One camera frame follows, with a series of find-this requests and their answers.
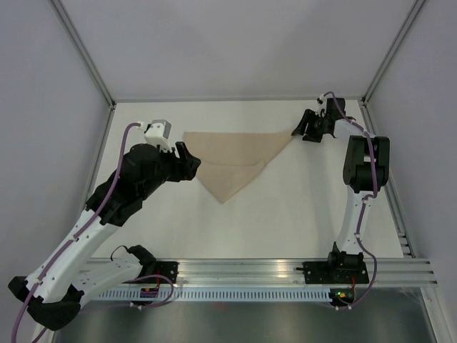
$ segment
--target white floor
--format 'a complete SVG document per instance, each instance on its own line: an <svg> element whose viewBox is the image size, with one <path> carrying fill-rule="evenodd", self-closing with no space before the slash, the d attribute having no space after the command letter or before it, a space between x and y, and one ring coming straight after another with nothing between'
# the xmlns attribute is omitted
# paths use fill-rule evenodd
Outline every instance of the white floor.
<svg viewBox="0 0 457 343"><path fill-rule="evenodd" d="M346 111L363 124L356 101ZM116 168L124 128L133 121L166 119L170 142L184 131L292 131L315 101L210 101L118 104L97 184ZM131 130L127 147L144 142ZM246 188L220 204L198 179L165 183L95 253L107 257L120 244L141 244L159 258L326 257L343 222L346 143L320 144L296 137ZM382 191L368 219L366 247L377 257L402 257Z"/></svg>

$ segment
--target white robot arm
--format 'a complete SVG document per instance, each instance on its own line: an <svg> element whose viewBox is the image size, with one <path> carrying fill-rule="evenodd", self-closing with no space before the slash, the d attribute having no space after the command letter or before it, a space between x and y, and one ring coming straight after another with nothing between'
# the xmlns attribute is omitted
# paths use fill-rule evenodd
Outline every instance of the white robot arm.
<svg viewBox="0 0 457 343"><path fill-rule="evenodd" d="M333 243L327 262L303 264L309 284L368 284L362 245L368 213L377 193L388 181L390 142L387 137L369 134L344 112L342 98L319 97L317 111L305 110L292 135L319 143L324 134L348 144L343 180L348 198L341 231Z"/></svg>
<svg viewBox="0 0 457 343"><path fill-rule="evenodd" d="M133 126L144 131L146 144L137 144L124 154L126 133ZM129 125L118 169L96 188L73 229L37 270L11 280L10 290L36 322L54 331L60 329L100 293L154 274L155 257L139 245L91 272L79 271L159 186L195 177L200 160L183 142L176 143L179 156L175 155L168 143L170 128L165 120Z"/></svg>

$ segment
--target folded cloth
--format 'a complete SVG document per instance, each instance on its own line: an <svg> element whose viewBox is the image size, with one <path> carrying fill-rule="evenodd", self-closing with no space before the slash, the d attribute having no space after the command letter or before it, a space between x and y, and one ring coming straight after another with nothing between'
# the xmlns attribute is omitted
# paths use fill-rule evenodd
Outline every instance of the folded cloth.
<svg viewBox="0 0 457 343"><path fill-rule="evenodd" d="M255 179L291 140L290 131L272 134L184 132L187 148L201 159L197 178L222 204Z"/></svg>

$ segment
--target purple cable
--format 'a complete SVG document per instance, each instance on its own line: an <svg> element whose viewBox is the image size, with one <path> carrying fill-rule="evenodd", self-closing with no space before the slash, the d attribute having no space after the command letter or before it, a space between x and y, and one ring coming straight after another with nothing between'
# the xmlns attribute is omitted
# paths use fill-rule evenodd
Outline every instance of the purple cable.
<svg viewBox="0 0 457 343"><path fill-rule="evenodd" d="M338 111L340 112L340 115L343 117L343 119L346 120L349 124L354 125L357 129L361 130L362 135L364 137L366 137L366 141L368 142L368 153L370 154L371 178L373 179L373 194L368 194L363 198L362 208L361 208L360 216L358 217L357 228L356 228L356 234L360 234L363 215L365 214L365 210L366 210L366 201L368 200L368 198L375 199L378 196L378 180L377 180L377 176L376 176L376 165L374 162L373 144L371 143L370 134L364 129L364 127L357 124L355 121L350 120L344 114L344 111L341 109L341 107L338 103L338 100L336 99L335 93L333 93L332 91L328 91L327 93L324 94L324 96L328 96L328 95L331 95L333 97L335 106L338 109ZM365 246L362 244L362 241L360 240L360 238L357 238L357 243L360 246L360 248L362 249L362 251L373 259L373 276L371 277L371 281L368 284L368 287L366 287L365 292L353 304L351 304L352 307L359 304L363 300L363 298L365 298L366 295L370 292L370 290L373 288L373 285L374 285L374 282L376 279L376 275L378 274L378 260L376 259L374 254L372 254L370 251L368 251L365 248ZM348 309L348 306L343 306L343 307L339 307L339 308Z"/></svg>
<svg viewBox="0 0 457 343"><path fill-rule="evenodd" d="M158 275L158 274L157 275L148 275L146 277L137 277L136 279L133 279L133 280L125 282L126 284L128 284L129 282L136 282L136 281L141 281L141 280L145 280L145 279L153 279L153 278L159 278L159 279L165 280L166 283L169 284L170 287L171 287L170 294L164 300L162 300L161 302L158 302L156 304L144 305L144 306L141 307L142 309L150 309L150 308L160 307L160 306L163 306L165 304L168 304L170 298L173 296L173 293L174 293L173 282L168 277L165 277L164 275ZM130 303L128 303L128 304L112 304L112 305L100 307L100 308L95 309L95 310L81 311L79 313L83 314L83 313L89 313L89 312L96 312L96 311L99 311L99 310L110 309L110 308L114 308L114 307L131 307L131 305L130 305Z"/></svg>
<svg viewBox="0 0 457 343"><path fill-rule="evenodd" d="M83 232L94 222L94 220L97 218L97 216L100 214L101 210L105 207L106 203L108 202L109 200L109 197L113 194L113 191L114 191L114 188L116 188L116 184L117 184L117 181L118 181L118 178L119 178L119 175L121 173L121 167L122 167L122 158L124 157L124 150L126 148L126 142L127 142L127 136L128 136L128 133L129 133L129 130L132 128L132 127L135 127L135 126L140 126L139 123L131 123L129 125L127 125L125 131L124 131L124 135L122 137L122 143L121 143L121 152L119 154L119 162L117 164L117 169L116 169L116 173L114 175L114 178L113 178L113 182L111 183L111 186L109 187L109 190L108 192L106 193L106 196L105 198L103 199L103 201L100 203L100 206L99 208L94 212L94 214L92 215L92 217L87 221L87 223L85 223L85 225L82 226L82 228L80 228L80 230L78 230L75 235L74 235L74 238L78 238L79 236L81 236L83 234ZM48 264L43 268L43 270L41 271L40 275L38 276L38 280L39 281L42 281L43 278L46 276L46 273L50 270L50 268L54 265L54 263L57 261L57 259L64 253L64 251L71 245L71 243L73 243L74 241L73 240L68 240L56 253L55 255L49 260ZM33 295L35 294L36 292L36 289L38 288L39 286L39 283L35 283L32 288L30 289L30 292L29 294L27 295L27 298L25 299L24 303L22 304L22 307L17 315L17 318L16 318L16 321L14 322L14 326L13 326L13 332L11 333L11 343L16 343L16 339L17 339L17 332L19 330L19 324L21 323L21 320L22 320L22 317L24 316L24 313L29 305L29 302L31 300L31 298L33 297ZM44 332L46 330L44 329L42 332L40 332L40 334L38 335L38 337L36 339L34 339L33 343L37 342L38 340L37 339L40 339Z"/></svg>
<svg viewBox="0 0 457 343"><path fill-rule="evenodd" d="M43 337L44 333L45 333L47 330L48 330L48 329L47 329L46 327L43 328L43 329L40 331L39 335L35 337L35 339L33 340L32 343L37 343L37 342Z"/></svg>

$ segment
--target purple cable sheath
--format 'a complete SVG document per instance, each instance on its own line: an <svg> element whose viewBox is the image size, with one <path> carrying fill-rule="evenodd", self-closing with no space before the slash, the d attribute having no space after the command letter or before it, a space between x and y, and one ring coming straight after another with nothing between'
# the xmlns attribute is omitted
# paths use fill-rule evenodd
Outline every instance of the purple cable sheath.
<svg viewBox="0 0 457 343"><path fill-rule="evenodd" d="M33 340L32 343L37 343L37 342L43 337L44 333L45 333L47 330L48 330L48 329L47 329L46 327L43 328L43 329L40 331L39 335L35 337L35 339Z"/></svg>
<svg viewBox="0 0 457 343"><path fill-rule="evenodd" d="M374 161L374 149L373 149L373 144L371 143L371 138L370 134L364 129L363 126L357 124L356 122L350 120L345 114L344 111L341 109L338 101L336 100L336 95L332 91L328 91L327 93L324 94L324 96L331 95L333 97L333 101L335 102L335 106L340 112L340 115L345 119L349 124L354 125L357 129L362 131L362 135L366 138L366 141L368 142L368 153L370 154L370 166L371 166L371 178L373 179L373 194L368 194L363 198L363 203L362 203L362 208L360 212L360 216L357 221L357 228L356 228L356 234L360 234L361 226L362 226L362 220L363 220L363 215L365 214L365 209L366 209L366 201L368 198L375 199L378 196L378 180L376 176L376 165ZM373 288L376 275L378 274L378 260L372 254L369 250L365 248L365 246L362 244L362 241L357 238L357 243L362 249L363 252L365 252L367 255L369 255L373 259L373 275L371 277L371 281L368 284L368 287L366 287L365 292L351 305L354 307L355 305L359 304L365 297L366 295L370 292L370 290ZM348 309L348 306L343 306L339 307L339 309Z"/></svg>
<svg viewBox="0 0 457 343"><path fill-rule="evenodd" d="M121 167L122 167L122 158L124 157L124 150L126 148L126 142L127 142L127 136L129 134L129 130L132 128L132 127L135 127L135 126L140 126L139 123L131 123L129 125L127 125L125 131L124 131L124 135L122 137L122 143L121 143L121 151L120 151L120 154L119 154L119 161L118 161L118 164L117 164L117 169L116 169L116 173L114 175L114 178L113 178L113 182L111 183L111 186L109 187L109 190L108 192L106 193L106 196L105 198L103 199L103 201L100 203L100 206L99 208L94 212L94 214L92 215L92 217L87 221L87 223L85 223L85 225L82 226L82 228L80 228L80 230L78 230L75 235L74 235L74 238L78 238L79 236L81 236L83 234L84 231L86 231L86 229L94 222L94 220L97 218L97 216L100 214L101 210L105 207L106 203L108 202L109 200L109 197L113 194L113 191L114 191L114 188L116 188L116 184L117 184L117 181L118 181L118 178L119 178L119 175L121 173ZM68 240L67 242L65 242L65 244L55 253L55 255L49 260L48 264L43 268L43 270L41 271L40 275L38 276L38 280L39 281L42 281L43 278L46 276L46 273L50 270L50 268L54 265L54 263L57 261L57 259L64 253L64 251L66 249L68 249L68 247L71 245L71 243L73 243L74 241L73 240ZM29 302L31 300L31 298L33 297L33 295L35 294L35 291L36 289L38 288L38 285L39 283L35 283L32 288L30 289L30 292L29 294L27 295L27 298L25 299L24 303L22 304L22 307L17 315L17 318L16 318L16 321L14 322L14 326L13 326L13 332L11 333L11 343L16 343L16 339L17 339L17 332L19 330L19 324L21 323L21 320L22 320L22 317L24 316L24 313L29 305Z"/></svg>

